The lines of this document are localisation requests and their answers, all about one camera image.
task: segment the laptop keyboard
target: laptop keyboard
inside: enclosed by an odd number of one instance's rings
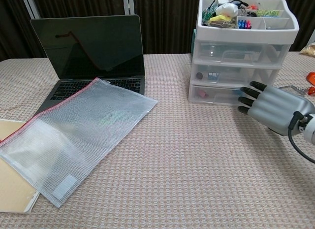
[[[140,92],[141,79],[116,79],[108,80],[112,85],[116,85],[136,93]],[[86,87],[91,81],[63,81],[60,83],[50,100],[64,100]]]

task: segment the patterned tablecloth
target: patterned tablecloth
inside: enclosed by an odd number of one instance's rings
[[[0,228],[314,228],[315,165],[235,107],[189,103],[189,66],[145,55],[155,108],[60,209],[40,196],[29,215],[0,213]],[[290,52],[275,86],[308,87],[314,70]],[[1,62],[0,118],[29,119],[57,80],[48,59]]]

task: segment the clear mesh pouch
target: clear mesh pouch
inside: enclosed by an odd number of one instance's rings
[[[156,103],[96,78],[0,142],[0,157],[61,207]]]

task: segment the dark curtain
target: dark curtain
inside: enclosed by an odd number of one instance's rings
[[[286,3],[300,26],[300,31],[290,51],[301,51],[315,29],[315,0],[286,0]]]
[[[134,5],[144,53],[190,52],[199,0],[134,0]]]
[[[0,0],[0,61],[44,56],[23,0]]]
[[[123,0],[34,0],[42,18],[124,15]]]

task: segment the paper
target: paper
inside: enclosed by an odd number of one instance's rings
[[[0,140],[24,123],[0,119]],[[30,213],[38,196],[39,192],[0,158],[0,212]]]

